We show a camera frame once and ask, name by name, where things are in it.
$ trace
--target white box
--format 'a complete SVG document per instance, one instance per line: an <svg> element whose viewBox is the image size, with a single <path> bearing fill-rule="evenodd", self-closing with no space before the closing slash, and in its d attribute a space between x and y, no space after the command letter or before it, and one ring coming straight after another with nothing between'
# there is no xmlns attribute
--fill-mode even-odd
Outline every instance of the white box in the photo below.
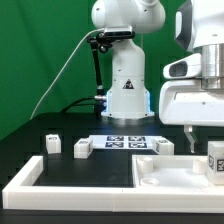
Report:
<svg viewBox="0 0 224 224"><path fill-rule="evenodd" d="M58 135L46 135L46 148L48 154L61 153L61 140Z"/></svg>
<svg viewBox="0 0 224 224"><path fill-rule="evenodd" d="M74 145L74 158L87 159L93 151L93 140L90 138L81 138Z"/></svg>
<svg viewBox="0 0 224 224"><path fill-rule="evenodd" d="M159 155L174 155L174 144L164 137L152 137L152 149Z"/></svg>
<svg viewBox="0 0 224 224"><path fill-rule="evenodd" d="M208 142L207 177L213 184L224 184L224 141Z"/></svg>

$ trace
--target white plastic tray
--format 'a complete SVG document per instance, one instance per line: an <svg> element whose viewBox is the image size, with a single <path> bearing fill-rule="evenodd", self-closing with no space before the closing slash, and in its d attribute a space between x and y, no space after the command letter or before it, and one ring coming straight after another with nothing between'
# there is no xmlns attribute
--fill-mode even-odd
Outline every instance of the white plastic tray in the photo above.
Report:
<svg viewBox="0 0 224 224"><path fill-rule="evenodd" d="M203 160L206 156L145 156L134 155L132 157L133 180L135 187L166 187L202 189L214 187L205 173L197 174L193 170L193 161ZM143 162L151 162L153 167L146 171Z"/></svg>
<svg viewBox="0 0 224 224"><path fill-rule="evenodd" d="M160 158L161 161L163 159L169 161L162 164L173 164L175 161L178 161L178 164L187 161L183 164L188 164L194 157L173 157L173 159L169 157L170 160L167 160L167 156ZM155 187L139 187L136 184L135 188L32 186L42 170L43 157L32 157L3 190L3 208L114 212L224 212L224 187L184 185L175 187L166 184ZM140 176L136 172L135 156L133 171L137 183Z"/></svg>

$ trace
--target green backdrop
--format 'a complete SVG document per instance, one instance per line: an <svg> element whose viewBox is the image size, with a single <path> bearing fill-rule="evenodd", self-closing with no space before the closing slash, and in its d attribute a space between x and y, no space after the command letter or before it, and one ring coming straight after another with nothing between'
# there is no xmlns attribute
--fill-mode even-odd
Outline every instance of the green backdrop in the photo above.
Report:
<svg viewBox="0 0 224 224"><path fill-rule="evenodd" d="M78 42L95 29L91 8L95 0L0 1L0 139L30 119L40 97L60 71ZM184 0L161 0L164 27L144 35L146 88L158 112L163 67L186 56L174 42L175 12ZM100 56L103 82L111 85L111 54ZM58 112L76 99L95 94L92 55L83 44L36 115ZM92 112L91 107L74 112Z"/></svg>

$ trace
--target sticker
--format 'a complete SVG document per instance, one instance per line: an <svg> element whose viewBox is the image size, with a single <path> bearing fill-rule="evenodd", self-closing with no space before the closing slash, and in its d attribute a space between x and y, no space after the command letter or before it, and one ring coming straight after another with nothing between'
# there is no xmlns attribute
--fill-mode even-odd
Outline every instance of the sticker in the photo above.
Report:
<svg viewBox="0 0 224 224"><path fill-rule="evenodd" d="M214 158L209 155L209 166L214 170Z"/></svg>
<svg viewBox="0 0 224 224"><path fill-rule="evenodd" d="M80 141L79 144L84 144L87 145L89 142L88 141Z"/></svg>
<svg viewBox="0 0 224 224"><path fill-rule="evenodd" d="M124 148L123 142L106 142L106 148Z"/></svg>
<svg viewBox="0 0 224 224"><path fill-rule="evenodd" d="M224 159L217 159L217 172L224 171Z"/></svg>
<svg viewBox="0 0 224 224"><path fill-rule="evenodd" d="M141 136L130 136L128 137L128 141L130 142L145 142L145 137L141 137Z"/></svg>
<svg viewBox="0 0 224 224"><path fill-rule="evenodd" d="M156 142L156 151L159 152L159 143Z"/></svg>
<svg viewBox="0 0 224 224"><path fill-rule="evenodd" d="M50 137L49 140L57 140L57 137Z"/></svg>
<svg viewBox="0 0 224 224"><path fill-rule="evenodd" d="M123 136L107 136L107 141L121 142L124 141Z"/></svg>
<svg viewBox="0 0 224 224"><path fill-rule="evenodd" d="M162 143L162 144L168 143L167 140L159 140L158 142L159 142L159 143Z"/></svg>
<svg viewBox="0 0 224 224"><path fill-rule="evenodd" d="M146 143L129 143L129 148L131 149L145 149L147 148L147 144Z"/></svg>
<svg viewBox="0 0 224 224"><path fill-rule="evenodd" d="M132 82L131 82L130 79L128 79L128 81L124 85L123 89L134 89L134 87L133 87Z"/></svg>

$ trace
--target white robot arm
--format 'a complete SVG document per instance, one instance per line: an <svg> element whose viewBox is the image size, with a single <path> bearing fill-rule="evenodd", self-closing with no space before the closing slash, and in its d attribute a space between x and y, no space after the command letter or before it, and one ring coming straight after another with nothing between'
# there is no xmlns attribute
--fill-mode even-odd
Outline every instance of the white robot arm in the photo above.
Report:
<svg viewBox="0 0 224 224"><path fill-rule="evenodd" d="M161 89L159 116L164 124L185 125L188 136L192 125L224 126L223 6L223 0L187 0L176 14L176 41L193 54L164 68L172 81Z"/></svg>
<svg viewBox="0 0 224 224"><path fill-rule="evenodd" d="M165 11L159 0L98 0L92 20L97 28L104 28L103 35L111 37L125 32L150 33L162 27ZM130 39L115 41L112 50L113 84L102 117L119 124L139 123L154 115L144 86L144 52Z"/></svg>

